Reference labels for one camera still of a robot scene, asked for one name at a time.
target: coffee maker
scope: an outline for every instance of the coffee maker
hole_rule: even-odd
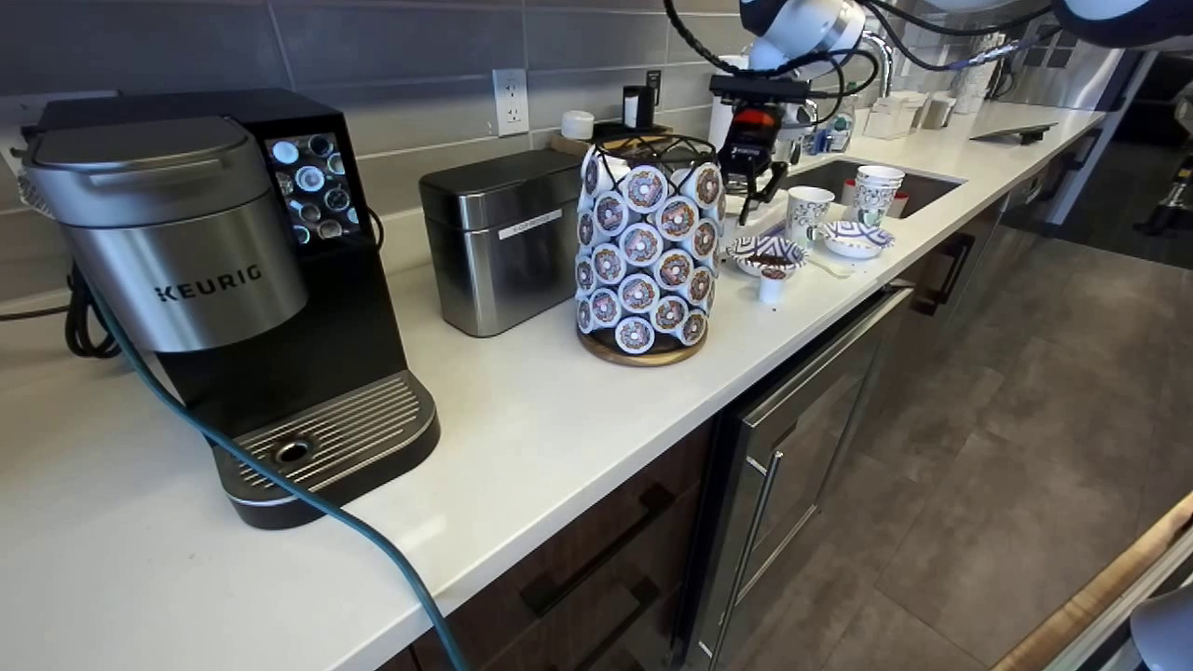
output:
[[[346,502],[437,449],[335,108],[284,91],[49,103],[21,192],[185,409],[295,484]],[[317,518],[214,454],[249,526]]]

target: gray floor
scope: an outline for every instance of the gray floor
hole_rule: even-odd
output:
[[[1193,484],[1193,271],[1002,231],[915,320],[731,669],[991,669]]]

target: sink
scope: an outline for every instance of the sink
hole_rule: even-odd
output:
[[[789,180],[782,180],[782,185],[822,185],[842,203],[842,185],[859,177],[859,167],[863,167],[859,160],[832,160],[832,164],[816,164],[811,172],[793,172]],[[898,195],[905,195],[905,210],[898,219],[929,210],[936,199],[951,195],[955,185],[963,185],[963,184],[905,172],[901,192],[898,192]]]

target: k-cup carousel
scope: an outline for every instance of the k-cup carousel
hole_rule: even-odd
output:
[[[722,172],[699,137],[592,144],[582,160],[574,329],[620,367],[675,367],[709,338]]]

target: backsplash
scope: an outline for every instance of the backsplash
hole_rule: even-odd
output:
[[[741,54],[736,0],[678,0]],[[526,68],[530,134],[501,137],[494,68]],[[289,87],[346,113],[377,213],[419,210],[419,177],[542,144],[567,108],[620,116],[663,71],[661,122],[705,134],[709,68],[661,0],[72,0],[0,8],[0,96],[55,91]],[[55,228],[0,177],[0,303],[62,286]]]

